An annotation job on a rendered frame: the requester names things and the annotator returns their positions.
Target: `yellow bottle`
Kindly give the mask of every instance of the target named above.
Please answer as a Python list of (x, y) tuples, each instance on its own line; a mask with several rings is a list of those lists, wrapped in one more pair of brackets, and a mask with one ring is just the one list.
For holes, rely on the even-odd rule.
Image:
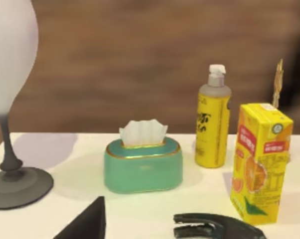
[(210, 65), (209, 70), (208, 83), (199, 90), (195, 161), (218, 168), (225, 163), (232, 92), (224, 85), (223, 65)]

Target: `juice box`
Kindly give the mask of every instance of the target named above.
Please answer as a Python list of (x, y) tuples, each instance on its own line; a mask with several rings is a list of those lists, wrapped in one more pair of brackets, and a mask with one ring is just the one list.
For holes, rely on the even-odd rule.
[(231, 201), (251, 225), (275, 223), (293, 121), (270, 104), (241, 105)]

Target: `brown wall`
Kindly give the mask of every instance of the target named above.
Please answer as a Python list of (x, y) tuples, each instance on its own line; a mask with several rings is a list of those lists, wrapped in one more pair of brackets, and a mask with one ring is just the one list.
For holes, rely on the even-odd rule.
[[(300, 34), (298, 0), (33, 0), (40, 45), (12, 131), (117, 132), (157, 118), (194, 132), (208, 65), (225, 64), (242, 103), (267, 100)], [(300, 108), (289, 114), (300, 125)]]

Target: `lamp base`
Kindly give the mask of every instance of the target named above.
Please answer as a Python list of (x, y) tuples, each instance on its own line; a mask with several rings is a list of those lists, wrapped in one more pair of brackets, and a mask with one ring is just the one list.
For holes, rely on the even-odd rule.
[(0, 172), (0, 210), (32, 204), (44, 197), (53, 184), (51, 175), (38, 168)]

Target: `tabletop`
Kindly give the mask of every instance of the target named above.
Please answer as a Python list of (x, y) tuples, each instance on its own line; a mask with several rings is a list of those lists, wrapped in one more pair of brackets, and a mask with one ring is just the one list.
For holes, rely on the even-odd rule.
[[(118, 134), (12, 133), (24, 165), (50, 172), (55, 186), (33, 205), (0, 211), (0, 239), (52, 239), (98, 196), (106, 199), (106, 239), (172, 239), (177, 213), (239, 218), (229, 199), (236, 136), (228, 137), (227, 160), (219, 169), (195, 164), (195, 135), (169, 136), (182, 148), (183, 183), (170, 191), (120, 195), (103, 182), (104, 150)], [(259, 228), (268, 239), (300, 239), (300, 135), (292, 136), (278, 222)]]

